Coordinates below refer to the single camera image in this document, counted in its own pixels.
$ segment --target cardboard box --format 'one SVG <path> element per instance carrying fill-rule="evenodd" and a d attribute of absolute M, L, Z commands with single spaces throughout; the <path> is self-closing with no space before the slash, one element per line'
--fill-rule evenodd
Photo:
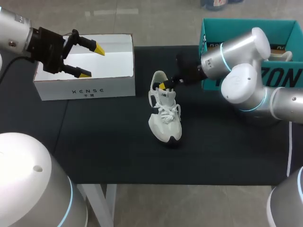
<path fill-rule="evenodd" d="M 254 27 L 260 27 L 265 32 L 272 50 L 293 53 L 291 62 L 262 63 L 263 84 L 270 87 L 303 87 L 303 34 L 295 20 L 204 18 L 199 43 L 200 56 L 209 47 L 220 45 Z M 203 89 L 220 90 L 221 82 L 206 79 L 203 81 Z"/>
<path fill-rule="evenodd" d="M 131 35 L 82 35 L 101 45 L 105 56 L 73 46 L 64 64 L 91 72 L 91 78 L 75 78 L 43 71 L 39 63 L 34 84 L 42 100 L 134 96 L 134 46 Z"/>

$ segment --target yellow fingertip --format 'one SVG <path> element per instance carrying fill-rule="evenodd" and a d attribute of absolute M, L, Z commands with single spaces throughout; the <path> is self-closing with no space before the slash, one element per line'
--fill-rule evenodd
<path fill-rule="evenodd" d="M 83 73 L 81 73 L 80 76 L 79 76 L 79 78 L 87 78 L 87 77 L 91 77 L 91 76 L 90 76 L 90 75 L 83 74 Z"/>
<path fill-rule="evenodd" d="M 161 83 L 161 84 L 159 85 L 159 88 L 162 89 L 162 90 L 165 90 L 165 85 L 164 85 L 164 83 Z"/>
<path fill-rule="evenodd" d="M 95 53 L 101 54 L 101 55 L 105 55 L 105 51 L 102 49 L 102 47 L 96 42 L 96 49 L 94 51 Z"/>

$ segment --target gray floor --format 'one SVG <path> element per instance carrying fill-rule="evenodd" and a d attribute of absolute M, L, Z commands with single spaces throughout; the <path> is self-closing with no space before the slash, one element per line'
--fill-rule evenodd
<path fill-rule="evenodd" d="M 0 5 L 65 34 L 132 33 L 139 45 L 198 44 L 204 17 L 296 19 L 302 0 L 245 0 L 224 11 L 200 0 L 0 0 Z M 268 227 L 269 186 L 119 185 L 116 227 Z M 91 214 L 89 222 L 95 224 Z"/>

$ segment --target white cardboard box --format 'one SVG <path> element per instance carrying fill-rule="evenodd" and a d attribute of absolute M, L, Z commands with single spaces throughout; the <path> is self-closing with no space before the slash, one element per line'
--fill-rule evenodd
<path fill-rule="evenodd" d="M 73 46 L 64 64 L 90 71 L 91 78 L 75 78 L 60 72 L 43 71 L 39 63 L 34 84 L 41 99 L 80 99 L 134 96 L 134 45 L 131 35 L 82 35 L 95 40 L 105 51 L 105 56 L 91 52 L 79 45 Z"/>

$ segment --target black table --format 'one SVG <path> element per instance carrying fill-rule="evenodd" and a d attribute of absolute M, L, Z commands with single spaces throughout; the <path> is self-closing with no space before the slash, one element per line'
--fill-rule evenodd
<path fill-rule="evenodd" d="M 289 123 L 247 125 L 219 92 L 202 91 L 199 84 L 176 90 L 181 146 L 157 142 L 148 126 L 150 81 L 156 70 L 174 75 L 180 51 L 197 59 L 197 46 L 135 47 L 136 97 L 42 102 L 32 83 L 35 66 L 20 61 L 0 89 L 0 132 L 40 140 L 75 183 L 276 185 L 284 180 Z M 303 126 L 293 124 L 292 172 L 303 165 L 302 132 Z"/>

